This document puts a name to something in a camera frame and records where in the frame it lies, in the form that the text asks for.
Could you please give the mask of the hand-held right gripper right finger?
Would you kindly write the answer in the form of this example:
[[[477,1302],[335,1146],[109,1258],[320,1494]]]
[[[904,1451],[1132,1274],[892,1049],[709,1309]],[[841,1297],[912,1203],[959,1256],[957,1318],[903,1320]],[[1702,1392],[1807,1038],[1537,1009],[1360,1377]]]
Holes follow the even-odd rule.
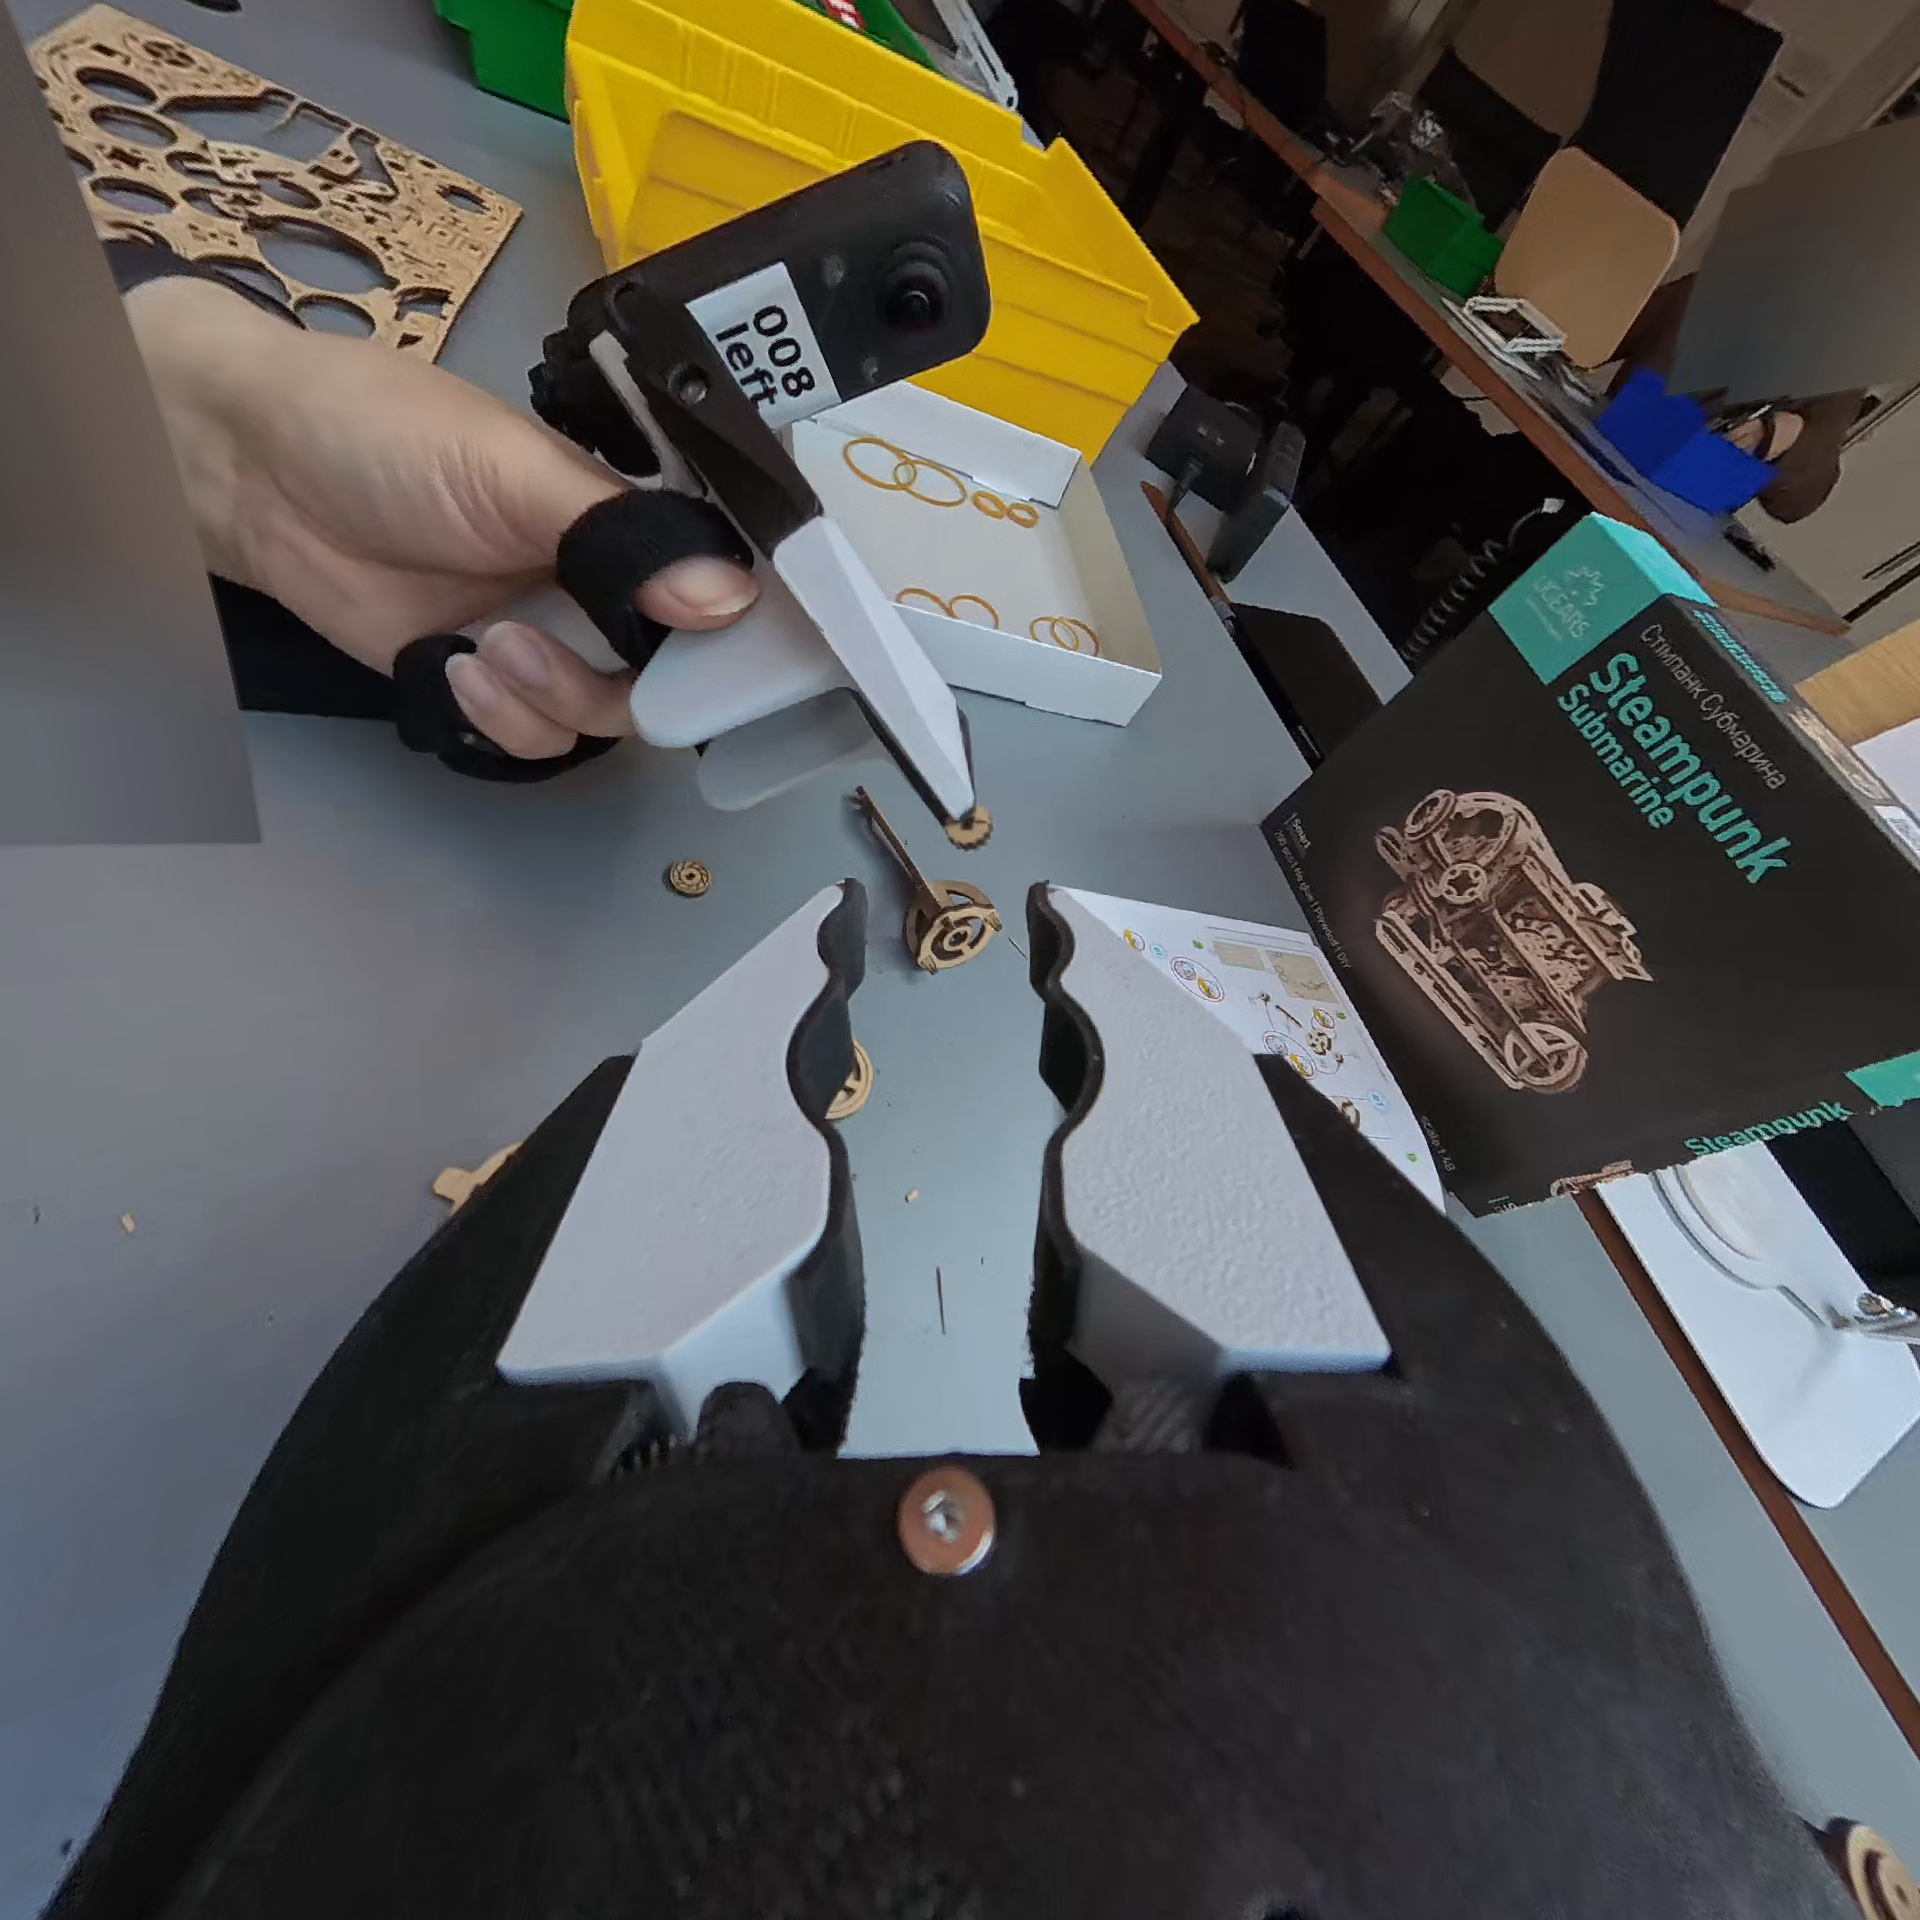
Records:
[[[1255,1055],[1079,895],[1037,880],[1023,918],[1040,1081],[1057,1106],[1031,1407],[1382,1373],[1388,1335]]]

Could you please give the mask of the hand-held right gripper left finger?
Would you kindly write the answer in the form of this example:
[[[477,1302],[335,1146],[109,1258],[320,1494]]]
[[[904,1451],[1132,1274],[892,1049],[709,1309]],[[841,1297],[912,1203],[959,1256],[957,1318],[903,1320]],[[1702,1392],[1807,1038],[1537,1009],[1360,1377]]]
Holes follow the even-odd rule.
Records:
[[[837,1447],[866,1334],[847,1152],[868,946],[823,887],[638,1048],[496,1357],[509,1385],[647,1385],[690,1438],[719,1385],[797,1389]]]

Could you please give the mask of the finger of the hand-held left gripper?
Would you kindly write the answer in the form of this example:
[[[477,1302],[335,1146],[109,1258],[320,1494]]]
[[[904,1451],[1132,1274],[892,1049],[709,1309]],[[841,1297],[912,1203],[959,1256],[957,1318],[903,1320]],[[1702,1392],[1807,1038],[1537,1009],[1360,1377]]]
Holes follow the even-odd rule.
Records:
[[[813,514],[772,550],[772,571],[844,667],[876,734],[944,825],[976,809],[968,726],[852,542]]]

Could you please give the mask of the wooden axle wheel assembly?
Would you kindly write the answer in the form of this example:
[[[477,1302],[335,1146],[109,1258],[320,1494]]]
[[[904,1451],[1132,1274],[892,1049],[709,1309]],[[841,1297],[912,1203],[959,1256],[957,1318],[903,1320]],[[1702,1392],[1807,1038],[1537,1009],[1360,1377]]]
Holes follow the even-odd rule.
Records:
[[[866,786],[852,790],[849,805],[903,878],[903,946],[916,969],[941,974],[978,958],[1001,933],[993,902],[962,880],[927,880]]]

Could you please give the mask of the laser-cut wooden parts sheet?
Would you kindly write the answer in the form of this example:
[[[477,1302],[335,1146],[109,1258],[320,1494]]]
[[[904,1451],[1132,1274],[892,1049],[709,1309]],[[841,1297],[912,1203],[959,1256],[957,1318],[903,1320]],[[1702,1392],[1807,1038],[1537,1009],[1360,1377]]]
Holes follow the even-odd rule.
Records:
[[[521,209],[162,29],[90,5],[30,41],[95,234],[434,362]]]

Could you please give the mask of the black model kit box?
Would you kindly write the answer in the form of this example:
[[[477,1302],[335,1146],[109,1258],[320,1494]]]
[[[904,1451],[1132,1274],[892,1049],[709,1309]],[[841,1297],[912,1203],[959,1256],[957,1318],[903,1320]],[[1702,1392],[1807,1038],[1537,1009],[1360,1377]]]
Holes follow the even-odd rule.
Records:
[[[1914,808],[1618,522],[1261,834],[1476,1217],[1914,1109]]]

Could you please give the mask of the person's left hand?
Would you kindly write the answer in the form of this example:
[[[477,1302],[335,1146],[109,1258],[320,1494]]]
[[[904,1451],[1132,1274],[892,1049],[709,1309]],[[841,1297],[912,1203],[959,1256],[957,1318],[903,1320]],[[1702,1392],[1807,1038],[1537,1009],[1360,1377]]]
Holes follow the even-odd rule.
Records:
[[[449,773],[540,785],[633,734],[645,643],[753,609],[752,551],[701,501],[132,253],[112,269],[244,712],[390,722]]]

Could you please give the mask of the white cardboard tray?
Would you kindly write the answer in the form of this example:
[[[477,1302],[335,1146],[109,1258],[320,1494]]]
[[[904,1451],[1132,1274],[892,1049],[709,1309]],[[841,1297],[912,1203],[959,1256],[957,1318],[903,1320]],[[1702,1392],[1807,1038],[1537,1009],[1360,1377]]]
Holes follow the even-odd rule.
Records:
[[[916,385],[785,445],[953,688],[1121,730],[1161,654],[1084,456]]]

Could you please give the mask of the yellow rubber bands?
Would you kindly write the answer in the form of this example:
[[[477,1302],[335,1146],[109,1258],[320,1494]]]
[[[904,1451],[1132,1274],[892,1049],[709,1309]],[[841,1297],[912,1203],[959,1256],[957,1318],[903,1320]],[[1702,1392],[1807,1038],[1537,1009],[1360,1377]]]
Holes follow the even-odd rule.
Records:
[[[838,518],[904,613],[1102,659],[1056,504],[1020,496],[876,435],[838,445]]]

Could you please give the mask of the yellow plastic bin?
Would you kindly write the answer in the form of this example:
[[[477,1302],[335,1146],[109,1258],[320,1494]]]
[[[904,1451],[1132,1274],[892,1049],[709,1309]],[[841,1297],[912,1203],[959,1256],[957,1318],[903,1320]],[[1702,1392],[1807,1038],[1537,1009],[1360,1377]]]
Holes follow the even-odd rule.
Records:
[[[567,120],[607,270],[910,141],[962,166],[992,285],[920,386],[1095,463],[1196,313],[1063,141],[788,2],[580,2]]]

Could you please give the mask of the white instruction booklet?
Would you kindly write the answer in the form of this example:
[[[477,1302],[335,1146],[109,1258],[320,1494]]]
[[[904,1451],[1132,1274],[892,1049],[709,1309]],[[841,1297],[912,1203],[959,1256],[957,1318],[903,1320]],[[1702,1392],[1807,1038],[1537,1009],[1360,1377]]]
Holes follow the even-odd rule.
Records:
[[[1436,1210],[1444,1210],[1424,1128],[1333,963],[1306,933],[1073,887],[1066,899],[1202,1001],[1241,1046],[1317,1086]]]

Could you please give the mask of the green plastic bin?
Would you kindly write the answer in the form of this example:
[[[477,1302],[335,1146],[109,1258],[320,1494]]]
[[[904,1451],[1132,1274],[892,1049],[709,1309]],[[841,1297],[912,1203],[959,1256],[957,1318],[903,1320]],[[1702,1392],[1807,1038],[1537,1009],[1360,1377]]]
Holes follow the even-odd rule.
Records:
[[[473,83],[506,104],[567,120],[570,2],[434,2],[461,38]]]

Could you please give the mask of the black power adapter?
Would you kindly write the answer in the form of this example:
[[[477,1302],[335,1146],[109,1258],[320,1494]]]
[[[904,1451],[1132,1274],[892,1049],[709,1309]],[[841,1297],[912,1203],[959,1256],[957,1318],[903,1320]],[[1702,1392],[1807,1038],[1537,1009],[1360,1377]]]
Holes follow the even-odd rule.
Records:
[[[1292,419],[1264,426],[1234,403],[1186,389],[1153,431],[1145,461],[1167,480],[1161,523],[1191,565],[1228,586],[1292,512],[1305,433]],[[1202,561],[1181,522],[1191,496],[1221,514]]]

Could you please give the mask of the small green bin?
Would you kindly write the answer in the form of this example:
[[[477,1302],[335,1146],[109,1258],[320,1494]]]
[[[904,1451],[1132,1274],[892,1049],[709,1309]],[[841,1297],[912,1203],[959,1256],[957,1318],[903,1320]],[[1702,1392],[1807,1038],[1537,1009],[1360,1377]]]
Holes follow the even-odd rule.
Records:
[[[1470,199],[1429,176],[1404,183],[1385,213],[1381,238],[1453,298],[1476,298],[1495,274],[1504,238]]]

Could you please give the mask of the blue plastic bin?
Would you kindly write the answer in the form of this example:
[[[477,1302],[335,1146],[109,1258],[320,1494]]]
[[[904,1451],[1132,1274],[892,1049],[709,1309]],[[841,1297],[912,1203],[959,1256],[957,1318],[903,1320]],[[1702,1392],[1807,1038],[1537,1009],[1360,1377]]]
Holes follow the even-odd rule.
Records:
[[[1776,469],[1712,433],[1710,416],[1661,373],[1639,368],[1599,408],[1593,431],[1649,487],[1708,514],[1730,514],[1760,498]]]

